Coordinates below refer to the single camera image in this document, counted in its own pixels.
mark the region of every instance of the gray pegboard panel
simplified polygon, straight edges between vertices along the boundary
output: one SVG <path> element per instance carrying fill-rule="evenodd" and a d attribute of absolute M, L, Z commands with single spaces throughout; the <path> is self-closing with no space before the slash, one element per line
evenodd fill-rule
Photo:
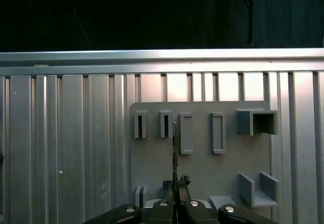
<path fill-rule="evenodd" d="M 255 181 L 255 189 L 259 190 L 260 172 L 270 172 L 269 135 L 238 134 L 237 109 L 251 108 L 268 110 L 268 105 L 264 101 L 134 103 L 130 115 L 133 117 L 136 111 L 147 111 L 147 121 L 150 122 L 146 125 L 146 138 L 134 138 L 134 132 L 131 132 L 131 185 L 134 193 L 137 186 L 150 186 L 147 199 L 160 199 L 162 182 L 172 179 L 172 140 L 161 138 L 160 125 L 160 111 L 171 111 L 180 134 L 178 176 L 190 176 L 191 197 L 208 200 L 209 196 L 232 196 L 236 204 L 244 206 L 239 197 L 238 173 L 244 173 Z M 215 112 L 225 119 L 226 151 L 223 154 L 214 152 L 213 138 L 222 139 L 213 132 L 212 113 Z M 188 119 L 192 127 L 181 132 L 180 115 L 183 114 L 191 115 Z M 129 123 L 134 129 L 134 119 Z M 183 134 L 192 142 L 185 144 L 185 149 L 192 150 L 188 155 L 181 154 Z"/>

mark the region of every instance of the bolt head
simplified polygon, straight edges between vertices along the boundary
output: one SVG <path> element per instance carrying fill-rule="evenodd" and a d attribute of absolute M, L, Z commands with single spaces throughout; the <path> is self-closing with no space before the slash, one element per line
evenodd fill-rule
<path fill-rule="evenodd" d="M 132 207 L 132 206 L 130 206 L 130 207 L 127 207 L 127 209 L 126 209 L 126 212 L 134 212 L 135 211 L 135 209 Z"/>
<path fill-rule="evenodd" d="M 163 201 L 160 203 L 160 206 L 168 206 L 167 202 Z"/>
<path fill-rule="evenodd" d="M 228 213 L 233 213 L 235 211 L 235 209 L 233 207 L 230 207 L 230 206 L 227 206 L 225 207 L 225 210 L 228 212 Z"/>
<path fill-rule="evenodd" d="M 193 206 L 193 207 L 196 207 L 196 206 L 199 205 L 199 203 L 197 201 L 191 201 L 190 205 Z"/>

